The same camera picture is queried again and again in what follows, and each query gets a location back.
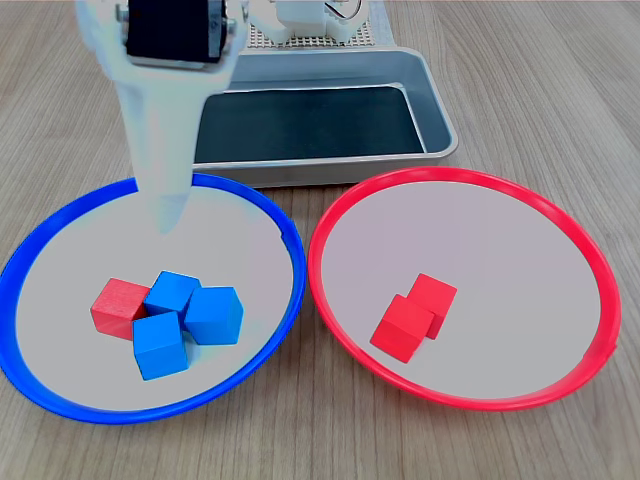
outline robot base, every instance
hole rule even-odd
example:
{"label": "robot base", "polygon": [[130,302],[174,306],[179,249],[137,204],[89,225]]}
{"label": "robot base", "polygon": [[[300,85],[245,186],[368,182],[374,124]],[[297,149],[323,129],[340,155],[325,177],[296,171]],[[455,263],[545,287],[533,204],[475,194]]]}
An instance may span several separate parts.
{"label": "robot base", "polygon": [[324,36],[346,43],[369,17],[367,0],[357,2],[347,17],[323,1],[252,0],[249,21],[278,45],[292,37]]}

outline wooden table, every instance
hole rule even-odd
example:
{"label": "wooden table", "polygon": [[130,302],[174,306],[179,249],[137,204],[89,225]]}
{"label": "wooden table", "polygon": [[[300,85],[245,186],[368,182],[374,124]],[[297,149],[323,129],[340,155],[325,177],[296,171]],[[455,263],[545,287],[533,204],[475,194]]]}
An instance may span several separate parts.
{"label": "wooden table", "polygon": [[[152,424],[44,412],[0,380],[0,478],[640,478],[640,3],[392,2],[460,135],[448,160],[573,215],[617,275],[619,349],[577,394],[482,414],[417,400],[356,364],[308,295],[254,376]],[[131,175],[114,91],[71,2],[0,2],[0,261],[48,215]],[[308,246],[343,188],[268,192]]]}

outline wooden block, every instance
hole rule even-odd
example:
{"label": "wooden block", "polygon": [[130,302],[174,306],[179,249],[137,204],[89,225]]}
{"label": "wooden block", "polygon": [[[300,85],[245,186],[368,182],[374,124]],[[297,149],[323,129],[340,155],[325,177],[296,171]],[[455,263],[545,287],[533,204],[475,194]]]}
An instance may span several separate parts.
{"label": "wooden block", "polygon": [[200,280],[197,278],[163,271],[151,287],[144,306],[149,315],[176,312],[182,325],[191,294],[199,286]]}
{"label": "wooden block", "polygon": [[407,363],[424,340],[433,318],[433,313],[396,295],[371,337],[371,343]]}
{"label": "wooden block", "polygon": [[457,291],[457,288],[440,280],[422,273],[418,275],[407,299],[434,314],[426,335],[428,338],[435,339],[438,336]]}
{"label": "wooden block", "polygon": [[131,340],[132,322],[147,315],[144,299],[149,288],[117,278],[110,279],[91,307],[96,330]]}
{"label": "wooden block", "polygon": [[163,313],[133,322],[133,354],[144,380],[189,368],[178,314]]}
{"label": "wooden block", "polygon": [[233,287],[196,288],[184,326],[199,345],[238,343],[244,307]]}

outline blue plate rim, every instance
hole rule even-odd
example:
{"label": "blue plate rim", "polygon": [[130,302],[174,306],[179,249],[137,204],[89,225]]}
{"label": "blue plate rim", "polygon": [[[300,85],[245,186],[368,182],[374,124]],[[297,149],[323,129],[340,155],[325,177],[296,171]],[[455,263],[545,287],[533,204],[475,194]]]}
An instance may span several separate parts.
{"label": "blue plate rim", "polygon": [[280,347],[300,312],[306,287],[306,257],[295,224],[268,197],[234,180],[194,173],[192,185],[223,190],[242,197],[269,215],[280,229],[291,257],[293,287],[284,316],[269,341],[249,362],[222,383],[180,402],[145,410],[113,412],[78,405],[47,389],[31,373],[20,353],[16,335],[18,301],[31,266],[47,243],[71,222],[112,200],[136,193],[136,181],[129,178],[83,195],[47,218],[14,251],[0,275],[0,368],[25,397],[45,410],[80,422],[125,425],[161,420],[193,410],[224,395],[249,378]]}

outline red plate rim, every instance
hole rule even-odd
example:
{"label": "red plate rim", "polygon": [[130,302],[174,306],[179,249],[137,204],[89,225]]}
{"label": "red plate rim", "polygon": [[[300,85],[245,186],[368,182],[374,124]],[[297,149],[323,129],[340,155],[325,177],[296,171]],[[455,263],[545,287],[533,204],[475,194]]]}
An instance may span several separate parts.
{"label": "red plate rim", "polygon": [[[406,380],[369,356],[344,332],[327,302],[322,284],[322,255],[327,239],[338,220],[351,207],[381,190],[414,182],[456,182],[490,188],[529,205],[551,220],[578,247],[589,263],[600,292],[600,323],[582,361],[556,383],[518,397],[477,400],[446,395]],[[537,193],[508,180],[486,173],[452,167],[418,167],[397,170],[365,180],[347,190],[324,213],[311,238],[309,248],[309,283],[320,315],[346,350],[364,367],[387,382],[418,397],[443,405],[482,411],[513,411],[542,406],[557,401],[589,382],[607,363],[616,349],[620,333],[620,293],[615,276],[604,254],[589,234],[567,213]]]}

